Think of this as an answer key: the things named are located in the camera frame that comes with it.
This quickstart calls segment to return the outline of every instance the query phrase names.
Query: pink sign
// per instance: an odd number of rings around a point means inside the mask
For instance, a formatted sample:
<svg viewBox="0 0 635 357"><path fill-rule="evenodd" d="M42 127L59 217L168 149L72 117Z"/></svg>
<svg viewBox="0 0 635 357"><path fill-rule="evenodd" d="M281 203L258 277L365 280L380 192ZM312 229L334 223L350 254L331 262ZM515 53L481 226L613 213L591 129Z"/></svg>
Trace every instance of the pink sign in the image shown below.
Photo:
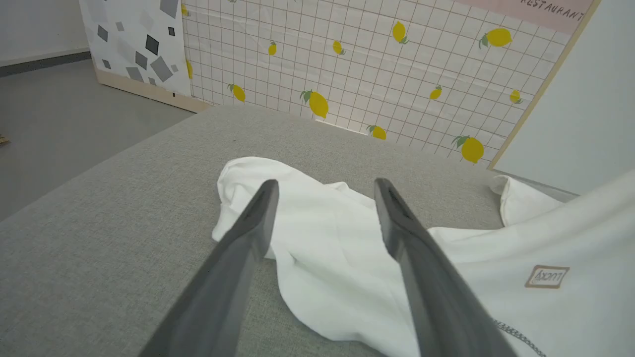
<svg viewBox="0 0 635 357"><path fill-rule="evenodd" d="M573 34L593 0L456 0L459 3Z"/></svg>

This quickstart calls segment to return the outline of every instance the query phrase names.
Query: yellow lemon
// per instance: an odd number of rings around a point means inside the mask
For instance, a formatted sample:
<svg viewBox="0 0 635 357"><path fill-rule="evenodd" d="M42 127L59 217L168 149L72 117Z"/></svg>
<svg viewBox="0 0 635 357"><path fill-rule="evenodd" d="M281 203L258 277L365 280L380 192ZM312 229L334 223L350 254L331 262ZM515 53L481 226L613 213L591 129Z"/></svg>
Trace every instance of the yellow lemon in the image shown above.
<svg viewBox="0 0 635 357"><path fill-rule="evenodd" d="M333 51L335 51L335 53L337 53L338 55L343 55L344 53L346 53L346 51L344 51L344 49L342 48L342 44L340 43L340 41L335 41L333 42Z"/></svg>
<svg viewBox="0 0 635 357"><path fill-rule="evenodd" d="M517 90L514 90L510 95L509 95L509 100L512 101L512 103L514 104L520 104L523 102L522 99L520 99L520 93L518 93Z"/></svg>
<svg viewBox="0 0 635 357"><path fill-rule="evenodd" d="M277 46L275 41L271 41L271 45L269 46L269 55L273 56L276 54Z"/></svg>
<svg viewBox="0 0 635 357"><path fill-rule="evenodd" d="M430 99L437 100L441 96L441 86L437 85L433 91L430 92Z"/></svg>
<svg viewBox="0 0 635 357"><path fill-rule="evenodd" d="M483 147L481 142L475 138L470 138L469 135L466 137L459 135L455 137L454 140L452 140L453 144L454 142L457 142L457 149L461 145L463 146L463 149L461 149L463 158L475 164L479 161L480 158L483 157L483 154L485 153L485 148Z"/></svg>
<svg viewBox="0 0 635 357"><path fill-rule="evenodd" d="M481 45L487 47L488 43L492 46L503 47L506 44L512 41L512 34L509 33L509 30L498 28L495 30L491 30L487 32L478 43L478 48L481 48Z"/></svg>
<svg viewBox="0 0 635 357"><path fill-rule="evenodd" d="M322 97L322 94L312 90L305 90L300 94L300 100L304 100L305 103L309 103L309 107L311 108L313 114L326 119L326 113L328 113L328 102L324 99L324 97Z"/></svg>
<svg viewBox="0 0 635 357"><path fill-rule="evenodd" d="M406 36L406 28L399 21L397 21L395 26L392 28L392 36L395 37L395 40L401 44L410 42L410 40L408 40L408 36Z"/></svg>
<svg viewBox="0 0 635 357"><path fill-rule="evenodd" d="M228 84L227 87L234 93L234 97L244 103L244 91L242 88L235 84Z"/></svg>
<svg viewBox="0 0 635 357"><path fill-rule="evenodd" d="M187 65L187 76L192 79L192 64L188 60L185 60L185 64Z"/></svg>
<svg viewBox="0 0 635 357"><path fill-rule="evenodd" d="M381 129L381 127L377 125L369 125L366 129L373 137L386 140L386 131Z"/></svg>

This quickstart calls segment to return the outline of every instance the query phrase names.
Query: green leaf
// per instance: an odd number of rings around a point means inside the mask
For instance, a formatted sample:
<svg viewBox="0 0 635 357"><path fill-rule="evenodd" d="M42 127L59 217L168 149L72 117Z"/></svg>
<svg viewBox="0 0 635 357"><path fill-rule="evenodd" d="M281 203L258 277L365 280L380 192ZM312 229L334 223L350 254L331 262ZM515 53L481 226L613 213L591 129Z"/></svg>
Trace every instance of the green leaf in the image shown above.
<svg viewBox="0 0 635 357"><path fill-rule="evenodd" d="M457 141L457 148L459 148L461 145L463 145L465 143L465 141L467 140L467 138L469 137L462 137Z"/></svg>

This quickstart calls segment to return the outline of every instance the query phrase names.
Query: gray floor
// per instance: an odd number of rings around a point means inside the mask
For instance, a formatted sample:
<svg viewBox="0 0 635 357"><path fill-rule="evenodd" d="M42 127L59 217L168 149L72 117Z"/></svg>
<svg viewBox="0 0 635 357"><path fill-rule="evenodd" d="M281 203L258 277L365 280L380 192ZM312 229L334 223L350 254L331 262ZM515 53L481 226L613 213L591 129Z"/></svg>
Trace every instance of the gray floor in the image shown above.
<svg viewBox="0 0 635 357"><path fill-rule="evenodd" d="M0 78L0 221L193 113L97 83L92 63Z"/></svg>

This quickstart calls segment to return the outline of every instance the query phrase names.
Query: white cloth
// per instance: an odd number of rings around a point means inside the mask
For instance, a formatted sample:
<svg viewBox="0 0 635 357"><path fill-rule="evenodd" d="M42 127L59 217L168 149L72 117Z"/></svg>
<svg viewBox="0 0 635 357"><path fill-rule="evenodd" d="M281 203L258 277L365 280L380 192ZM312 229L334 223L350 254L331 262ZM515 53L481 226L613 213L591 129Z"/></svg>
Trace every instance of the white cloth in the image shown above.
<svg viewBox="0 0 635 357"><path fill-rule="evenodd" d="M390 357L419 355L401 271L385 250L374 200L324 185L277 161L240 158L218 179L213 238L231 228L260 184L279 181L271 249L291 312L331 340L359 340ZM491 316L547 356L635 351L635 172L561 205L509 177L492 184L495 231L432 228L431 235ZM558 289L525 287L537 265L568 267ZM520 357L536 356L504 334Z"/></svg>

